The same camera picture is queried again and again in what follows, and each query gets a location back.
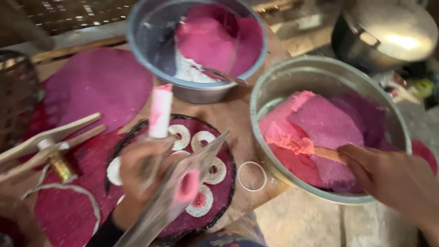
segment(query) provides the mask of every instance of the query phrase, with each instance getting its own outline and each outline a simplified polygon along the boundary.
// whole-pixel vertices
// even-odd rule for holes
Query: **human hand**
[[[122,230],[129,229],[158,190],[169,165],[181,155],[168,156],[174,137],[135,142],[122,150],[120,178],[125,197],[113,211],[113,221]]]
[[[424,159],[354,145],[337,151],[364,191],[422,230],[439,233],[439,183]]]

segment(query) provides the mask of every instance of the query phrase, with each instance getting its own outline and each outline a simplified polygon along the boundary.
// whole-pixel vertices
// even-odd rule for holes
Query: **piping bag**
[[[171,90],[171,84],[153,89],[147,141],[155,141],[155,139],[158,141],[168,137],[172,105]],[[160,232],[193,202],[209,172],[212,160],[226,141],[229,132],[230,130],[227,130],[206,147],[174,161],[169,166],[159,189],[143,208],[136,223],[125,232],[115,247],[149,246]],[[141,176],[144,189],[154,181],[160,163],[151,163],[144,171],[140,171],[144,174]]]

